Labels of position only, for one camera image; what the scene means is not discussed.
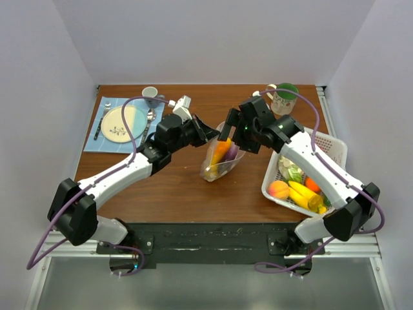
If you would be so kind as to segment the yellow red mango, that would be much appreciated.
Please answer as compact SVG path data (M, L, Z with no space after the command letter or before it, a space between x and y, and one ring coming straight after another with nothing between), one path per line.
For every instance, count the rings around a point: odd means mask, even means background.
M221 162L225 154L228 152L232 144L230 138L227 138L226 141L217 141L216 147L214 149L212 159L208 169L206 170L206 175L210 178L217 176L217 164Z

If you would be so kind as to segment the polka dot zip bag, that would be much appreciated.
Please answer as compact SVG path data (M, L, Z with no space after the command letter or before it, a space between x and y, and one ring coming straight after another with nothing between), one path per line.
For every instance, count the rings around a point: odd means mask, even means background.
M213 182L228 174L246 154L232 141L234 133L235 128L232 127L226 141L214 138L210 142L200 171L205 181Z

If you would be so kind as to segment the purple eggplant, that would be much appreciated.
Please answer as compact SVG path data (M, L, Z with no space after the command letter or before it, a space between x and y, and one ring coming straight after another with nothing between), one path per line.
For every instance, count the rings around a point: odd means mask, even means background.
M239 147L235 144L231 144L230 148L225 153L222 162L228 162L236 159Z

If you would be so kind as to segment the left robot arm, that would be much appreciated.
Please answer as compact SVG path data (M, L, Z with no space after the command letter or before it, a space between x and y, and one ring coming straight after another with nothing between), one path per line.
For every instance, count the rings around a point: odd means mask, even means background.
M88 240L110 243L119 253L129 252L137 243L134 231L119 218L97 215L110 198L137 181L166 167L172 154L188 145L200 147L219 135L197 116L183 121L175 114L166 115L147 140L123 161L109 169L74 182L62 181L47 218L74 246Z

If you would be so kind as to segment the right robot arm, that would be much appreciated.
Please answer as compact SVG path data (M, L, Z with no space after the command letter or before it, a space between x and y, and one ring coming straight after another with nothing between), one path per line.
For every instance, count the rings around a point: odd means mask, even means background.
M276 118L261 96L248 98L229 110L219 135L221 141L234 129L233 142L241 149L258 153L265 146L292 160L327 195L333 211L298 224L287 240L288 248L303 253L319 238L348 241L379 209L380 189L347 174L316 144L315 135L289 115Z

